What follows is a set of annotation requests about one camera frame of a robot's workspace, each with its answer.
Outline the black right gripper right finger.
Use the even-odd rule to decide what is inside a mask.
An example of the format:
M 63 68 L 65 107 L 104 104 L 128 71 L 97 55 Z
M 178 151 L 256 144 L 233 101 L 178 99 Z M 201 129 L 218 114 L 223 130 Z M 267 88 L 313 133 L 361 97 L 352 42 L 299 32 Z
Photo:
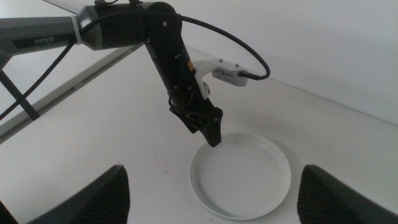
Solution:
M 397 214 L 316 165 L 302 171 L 297 213 L 301 223 L 397 223 Z

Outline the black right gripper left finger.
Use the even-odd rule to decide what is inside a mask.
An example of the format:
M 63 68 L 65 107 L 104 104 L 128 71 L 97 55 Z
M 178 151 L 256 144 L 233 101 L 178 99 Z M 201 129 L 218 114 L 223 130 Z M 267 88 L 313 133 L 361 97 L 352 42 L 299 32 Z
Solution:
M 31 223 L 127 223 L 130 191 L 127 171 L 114 165 L 85 188 Z

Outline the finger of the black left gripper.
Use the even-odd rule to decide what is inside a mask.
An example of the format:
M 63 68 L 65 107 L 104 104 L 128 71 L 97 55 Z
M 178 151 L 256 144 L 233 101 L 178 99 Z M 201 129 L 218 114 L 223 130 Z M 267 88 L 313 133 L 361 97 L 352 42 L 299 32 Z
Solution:
M 194 134 L 200 130 L 201 123 L 198 122 L 197 120 L 192 120 L 192 119 L 184 120 L 183 124 L 188 128 L 188 130 L 192 134 Z
M 221 120 L 221 116 L 215 118 L 200 118 L 199 131 L 211 147 L 215 147 L 221 142 Z

